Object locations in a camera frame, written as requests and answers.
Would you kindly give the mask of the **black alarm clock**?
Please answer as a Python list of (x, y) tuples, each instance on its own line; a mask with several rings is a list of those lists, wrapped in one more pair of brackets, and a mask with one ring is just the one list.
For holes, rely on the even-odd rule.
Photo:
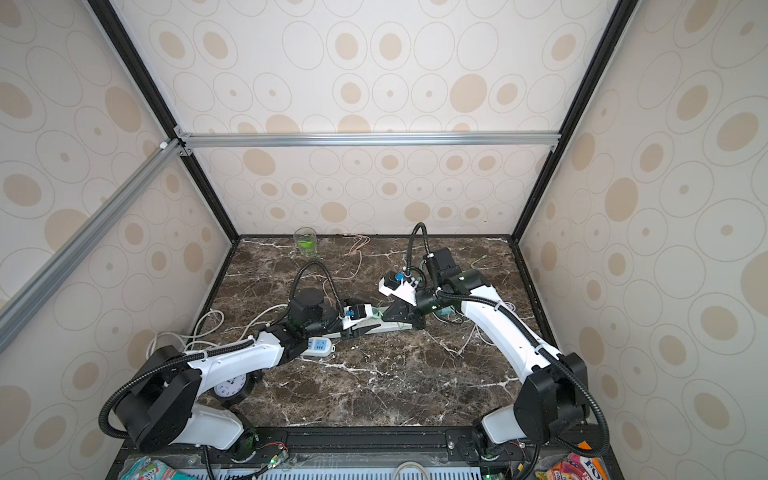
[(230, 408), (247, 399), (262, 379), (261, 371), (239, 375), (215, 385), (212, 395), (224, 408)]

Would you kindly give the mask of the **green charger plug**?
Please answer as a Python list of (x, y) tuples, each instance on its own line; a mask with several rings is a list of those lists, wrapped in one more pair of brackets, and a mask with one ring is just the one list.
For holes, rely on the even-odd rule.
[(365, 312), (367, 314), (367, 317), (371, 319), (381, 320), (384, 316), (385, 311), (386, 311), (385, 308), (374, 307), (373, 305), (370, 305), (370, 304), (367, 304), (365, 306)]

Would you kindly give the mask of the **multicolour white power strip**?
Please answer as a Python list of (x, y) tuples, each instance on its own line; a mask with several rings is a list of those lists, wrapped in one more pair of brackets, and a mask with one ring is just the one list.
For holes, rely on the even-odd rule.
[(413, 329), (414, 327), (409, 323), (383, 322), (378, 319), (373, 319), (359, 322), (352, 328), (351, 332), (353, 337), (359, 337), (364, 335), (410, 331)]

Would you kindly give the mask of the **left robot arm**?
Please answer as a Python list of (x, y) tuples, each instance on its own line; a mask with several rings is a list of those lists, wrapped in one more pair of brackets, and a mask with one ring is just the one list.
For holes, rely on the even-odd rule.
[(172, 444), (230, 450), (243, 442), (245, 423), (230, 410), (200, 404), (202, 394), (283, 365), (309, 351), (312, 339), (348, 330), (372, 312), (366, 303), (329, 304), (323, 291), (293, 286), (283, 313), (241, 339), (205, 350), (166, 346), (155, 351), (105, 401), (98, 426), (108, 437), (131, 440), (142, 453)]

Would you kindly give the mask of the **colourful snack bag right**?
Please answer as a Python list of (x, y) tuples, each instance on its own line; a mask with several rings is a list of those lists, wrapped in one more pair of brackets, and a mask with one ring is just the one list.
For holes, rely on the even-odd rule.
[(608, 480), (609, 475), (598, 458), (569, 454), (546, 471), (536, 471), (539, 480)]

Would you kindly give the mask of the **glass cup with green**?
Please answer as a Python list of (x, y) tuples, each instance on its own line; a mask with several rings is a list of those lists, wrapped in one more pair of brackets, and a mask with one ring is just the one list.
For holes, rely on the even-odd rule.
[(297, 229), (293, 238), (299, 253), (304, 257), (315, 257), (318, 254), (317, 232), (312, 227)]

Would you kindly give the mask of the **green snack bag left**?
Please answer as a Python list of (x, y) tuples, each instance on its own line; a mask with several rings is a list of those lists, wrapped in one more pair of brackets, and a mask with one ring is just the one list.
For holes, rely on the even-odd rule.
[(119, 477), (120, 480), (193, 480), (166, 463), (150, 457), (139, 458)]

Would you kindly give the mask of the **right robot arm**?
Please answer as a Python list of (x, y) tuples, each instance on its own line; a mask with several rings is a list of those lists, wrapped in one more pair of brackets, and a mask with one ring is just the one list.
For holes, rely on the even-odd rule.
[(536, 334), (480, 271), (461, 268), (449, 249), (424, 249), (422, 278), (413, 275), (413, 250), (408, 248), (403, 268), (380, 280), (380, 293), (393, 300), (381, 321), (417, 330), (428, 315), (454, 308), (502, 353), (522, 387), (512, 404), (481, 418), (478, 445), (488, 451), (517, 440), (535, 446), (555, 442), (583, 457), (606, 454), (609, 426), (589, 391), (584, 360), (563, 354)]

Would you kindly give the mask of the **blue white power strip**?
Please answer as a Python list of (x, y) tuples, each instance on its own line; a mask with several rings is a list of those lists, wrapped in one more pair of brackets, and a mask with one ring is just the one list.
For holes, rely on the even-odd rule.
[(301, 356), (326, 358), (334, 352), (335, 346), (331, 339), (325, 337), (311, 337), (308, 339), (307, 348), (301, 353)]

